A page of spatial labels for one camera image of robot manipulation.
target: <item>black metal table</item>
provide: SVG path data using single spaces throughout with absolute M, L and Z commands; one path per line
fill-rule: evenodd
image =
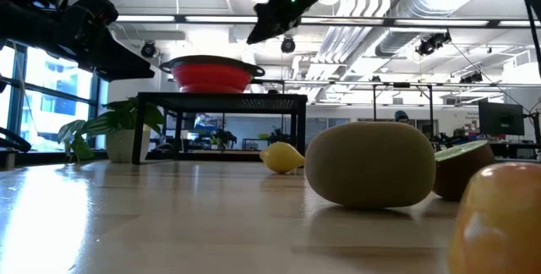
M 304 155 L 306 103 L 308 102 L 306 95 L 140 92 L 138 98 L 133 164 L 139 164 L 147 102 L 178 115 L 173 144 L 173 155 L 176 158 L 180 151 L 182 116 L 186 112 L 290 114 L 292 145 L 301 155 Z

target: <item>apple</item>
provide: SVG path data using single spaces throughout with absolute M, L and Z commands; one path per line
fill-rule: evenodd
M 541 165 L 494 164 L 470 179 L 448 261 L 451 274 L 541 273 Z

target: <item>yellow lemon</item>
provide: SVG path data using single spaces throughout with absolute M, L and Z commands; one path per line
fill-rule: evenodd
M 304 165 L 304 157 L 295 147 L 284 142 L 276 142 L 268 146 L 260 152 L 260 158 L 275 173 L 287 173 Z

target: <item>plant pot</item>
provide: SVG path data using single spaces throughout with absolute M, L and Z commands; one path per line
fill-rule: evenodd
M 121 129 L 106 136 L 106 151 L 109 160 L 113 163 L 131 163 L 134 149 L 135 130 Z M 141 142 L 140 161 L 146 159 L 149 152 L 150 131 L 143 131 Z

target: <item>red bowl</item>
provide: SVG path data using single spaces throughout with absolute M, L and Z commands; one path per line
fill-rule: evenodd
M 160 69 L 171 72 L 181 92 L 243 93 L 254 76 L 265 75 L 261 67 L 208 55 L 175 58 Z

